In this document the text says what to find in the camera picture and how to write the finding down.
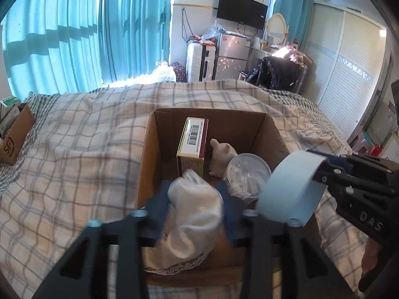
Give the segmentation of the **person's right hand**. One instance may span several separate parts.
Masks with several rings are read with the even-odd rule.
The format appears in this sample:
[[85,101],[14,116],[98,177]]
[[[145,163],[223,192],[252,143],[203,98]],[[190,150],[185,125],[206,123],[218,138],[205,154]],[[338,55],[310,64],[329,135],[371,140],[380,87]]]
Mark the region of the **person's right hand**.
[[379,253],[382,250],[382,246],[374,241],[372,238],[368,238],[365,245],[365,253],[361,261],[362,274],[361,279],[373,277],[375,279],[379,274]]

